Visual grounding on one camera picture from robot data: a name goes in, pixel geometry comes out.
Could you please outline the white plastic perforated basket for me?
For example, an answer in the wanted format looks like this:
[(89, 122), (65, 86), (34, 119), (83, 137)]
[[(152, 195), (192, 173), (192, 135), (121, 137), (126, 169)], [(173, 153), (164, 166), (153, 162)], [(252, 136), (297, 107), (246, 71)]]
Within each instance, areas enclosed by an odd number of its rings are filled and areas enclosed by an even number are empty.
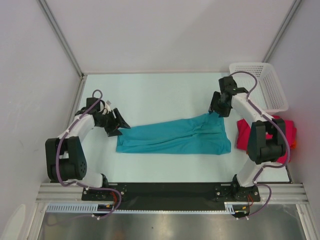
[(244, 87), (252, 101), (270, 115), (289, 109), (288, 101), (274, 67), (265, 62), (236, 62), (229, 65), (229, 72), (238, 87)]

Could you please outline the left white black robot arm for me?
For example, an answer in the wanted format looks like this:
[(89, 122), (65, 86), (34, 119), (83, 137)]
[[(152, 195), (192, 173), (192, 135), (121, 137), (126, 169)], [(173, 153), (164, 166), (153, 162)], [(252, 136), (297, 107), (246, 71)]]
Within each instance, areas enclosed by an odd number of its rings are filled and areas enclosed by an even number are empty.
[(93, 188), (100, 200), (110, 196), (111, 188), (103, 173), (89, 172), (82, 142), (95, 127), (108, 137), (121, 136), (120, 129), (130, 129), (117, 108), (97, 97), (86, 99), (86, 106), (75, 113), (71, 125), (58, 137), (45, 142), (46, 169), (53, 183), (67, 187), (72, 184)]

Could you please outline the teal t shirt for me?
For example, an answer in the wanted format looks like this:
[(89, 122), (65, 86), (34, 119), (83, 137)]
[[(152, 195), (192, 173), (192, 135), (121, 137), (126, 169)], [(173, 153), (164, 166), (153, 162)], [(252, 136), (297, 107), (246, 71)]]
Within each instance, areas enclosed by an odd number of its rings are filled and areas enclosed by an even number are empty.
[(231, 148), (216, 113), (124, 129), (116, 144), (124, 154), (224, 155)]

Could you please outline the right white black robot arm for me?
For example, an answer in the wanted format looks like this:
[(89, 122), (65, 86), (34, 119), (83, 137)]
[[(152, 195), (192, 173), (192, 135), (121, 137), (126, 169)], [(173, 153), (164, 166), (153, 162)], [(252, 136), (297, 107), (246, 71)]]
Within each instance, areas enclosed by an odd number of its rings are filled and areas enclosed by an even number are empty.
[(232, 75), (219, 79), (219, 89), (213, 94), (209, 113), (227, 118), (235, 110), (250, 127), (247, 144), (248, 160), (230, 184), (230, 196), (236, 201), (245, 201), (255, 191), (257, 180), (264, 169), (281, 169), (278, 159), (290, 157), (286, 138), (286, 124), (281, 118), (273, 118), (250, 99), (251, 92), (238, 87)]

